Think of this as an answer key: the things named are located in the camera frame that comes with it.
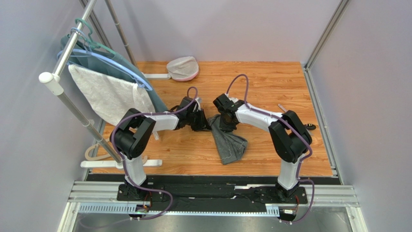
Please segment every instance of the white wall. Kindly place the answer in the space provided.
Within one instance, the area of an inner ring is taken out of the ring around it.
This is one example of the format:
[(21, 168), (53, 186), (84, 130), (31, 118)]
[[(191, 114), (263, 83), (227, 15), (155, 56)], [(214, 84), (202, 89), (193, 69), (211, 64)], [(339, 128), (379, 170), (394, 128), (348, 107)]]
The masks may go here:
[[(136, 60), (306, 62), (339, 0), (112, 1)], [(96, 14), (126, 52), (104, 1)]]
[(369, 231), (411, 231), (412, 2), (353, 0), (311, 71)]
[[(81, 16), (77, 0), (3, 1), (0, 8), (0, 231), (56, 231), (92, 137), (38, 75)], [(68, 72), (62, 86), (98, 120)]]

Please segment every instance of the gray towel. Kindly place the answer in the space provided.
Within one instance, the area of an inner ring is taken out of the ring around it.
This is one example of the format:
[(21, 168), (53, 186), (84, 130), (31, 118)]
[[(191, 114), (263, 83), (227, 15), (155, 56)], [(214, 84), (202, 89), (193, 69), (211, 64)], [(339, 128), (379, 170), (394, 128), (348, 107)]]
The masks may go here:
[(212, 127), (213, 138), (221, 157), (222, 164), (228, 164), (240, 160), (246, 152), (248, 141), (233, 132), (223, 132), (219, 128), (221, 115), (208, 118), (207, 121)]

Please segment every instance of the white fabric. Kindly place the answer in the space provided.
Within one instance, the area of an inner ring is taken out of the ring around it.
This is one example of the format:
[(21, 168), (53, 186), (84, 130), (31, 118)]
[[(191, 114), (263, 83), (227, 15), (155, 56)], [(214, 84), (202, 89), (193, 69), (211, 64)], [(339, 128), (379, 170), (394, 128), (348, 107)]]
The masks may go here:
[(140, 112), (155, 112), (146, 90), (139, 88), (137, 83), (117, 79), (75, 64), (69, 65), (69, 72), (91, 108), (112, 125), (117, 125), (130, 108)]
[(190, 80), (199, 72), (199, 64), (194, 57), (181, 57), (166, 65), (169, 75), (174, 80)]

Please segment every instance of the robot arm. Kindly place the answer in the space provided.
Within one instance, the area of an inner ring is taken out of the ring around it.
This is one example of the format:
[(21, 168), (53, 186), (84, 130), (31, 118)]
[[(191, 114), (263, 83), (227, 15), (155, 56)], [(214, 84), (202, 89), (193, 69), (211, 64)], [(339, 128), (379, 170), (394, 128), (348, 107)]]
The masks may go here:
[(230, 99), (225, 94), (217, 97), (213, 103), (221, 113), (221, 130), (233, 131), (236, 130), (237, 124), (246, 123), (270, 133), (275, 150), (282, 159), (277, 194), (281, 199), (292, 196), (299, 187), (299, 182), (296, 178), (299, 161), (304, 156), (303, 154), (307, 151), (307, 148), (295, 134), (287, 133), (285, 125), (276, 118), (264, 113), (286, 120), (308, 144), (311, 144), (312, 138), (297, 114), (293, 111), (288, 111), (284, 114), (262, 109), (258, 109), (258, 112), (252, 111), (250, 108), (257, 108), (249, 103), (249, 107), (247, 107), (244, 101)]
[[(191, 101), (192, 98), (184, 97), (180, 105), (175, 106), (173, 109), (178, 111), (190, 104)], [(130, 109), (123, 118), (138, 113), (140, 113), (138, 110)], [(141, 155), (153, 132), (178, 130), (186, 125), (190, 125), (193, 131), (211, 130), (203, 109), (200, 109), (199, 103), (196, 101), (179, 113), (141, 115), (123, 122), (115, 133), (115, 143), (117, 149), (126, 156), (125, 163), (129, 174), (126, 178), (127, 181), (130, 183), (131, 179), (137, 185), (141, 185), (146, 180)]]

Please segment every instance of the blue clothes hanger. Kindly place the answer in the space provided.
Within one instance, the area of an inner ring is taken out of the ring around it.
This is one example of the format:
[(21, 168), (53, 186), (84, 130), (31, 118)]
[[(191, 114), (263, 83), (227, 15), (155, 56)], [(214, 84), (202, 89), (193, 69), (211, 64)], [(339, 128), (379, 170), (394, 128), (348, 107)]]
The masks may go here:
[[(81, 30), (79, 30), (77, 28), (71, 28), (71, 31), (75, 31), (76, 33), (78, 33), (80, 38), (82, 38), (84, 40), (84, 45), (85, 45), (86, 50), (76, 49), (75, 48), (75, 49), (73, 49), (73, 52), (77, 52), (77, 53), (81, 53), (81, 54), (85, 54), (85, 55), (73, 55), (72, 54), (72, 55), (70, 55), (70, 57), (91, 57), (91, 56), (93, 56), (93, 57), (99, 59), (100, 61), (104, 62), (105, 64), (110, 65), (111, 67), (113, 67), (113, 68), (121, 71), (122, 73), (125, 73), (128, 76), (130, 76), (133, 80), (136, 81), (136, 83), (138, 84), (138, 86), (140, 88), (144, 88), (147, 91), (152, 91), (153, 90), (152, 86), (145, 79), (143, 79), (141, 76), (139, 76), (138, 74), (132, 72), (130, 69), (124, 67), (123, 65), (121, 65), (121, 64), (119, 64), (119, 63), (117, 63), (117, 62), (115, 62), (115, 61), (113, 61), (113, 60), (111, 60), (107, 57), (104, 57), (100, 54), (94, 53), (92, 51), (92, 49), (93, 48), (100, 48), (100, 47), (104, 48), (105, 50), (107, 50), (108, 52), (110, 52), (112, 54), (115, 54), (116, 52), (113, 51), (112, 49), (104, 46), (103, 44), (100, 44), (98, 42), (93, 41), (92, 38), (91, 38), (91, 34), (93, 33), (93, 31), (92, 31), (91, 27), (88, 25), (88, 23), (81, 20), (81, 19), (76, 19), (75, 22), (77, 23), (77, 21), (82, 21), (89, 28), (90, 33), (88, 35), (89, 38), (87, 38), (86, 35)], [(57, 59), (60, 57), (62, 52), (63, 51), (60, 51), (57, 54)]]
[[(60, 51), (57, 54), (57, 56), (60, 57), (62, 52), (63, 51)], [(85, 55), (84, 56), (83, 55), (79, 55), (79, 56), (78, 55), (71, 55), (71, 57), (90, 57), (90, 56), (95, 57), (95, 58), (101, 60), (102, 62), (106, 63), (107, 65), (110, 65), (111, 67), (113, 67), (113, 68), (129, 75), (133, 80), (136, 81), (136, 83), (138, 84), (138, 86), (140, 88), (145, 88), (147, 91), (152, 91), (153, 90), (152, 86), (146, 80), (144, 80), (142, 77), (140, 77), (139, 75), (137, 75), (134, 72), (130, 71), (130, 69), (124, 67), (121, 64), (118, 64), (117, 62), (114, 62), (113, 60), (111, 60), (107, 57), (104, 57), (102, 55), (99, 55), (99, 54), (91, 52), (91, 51), (86, 51), (86, 50), (76, 49), (76, 48), (73, 49), (73, 52), (81, 53), (81, 54), (85, 54)]]

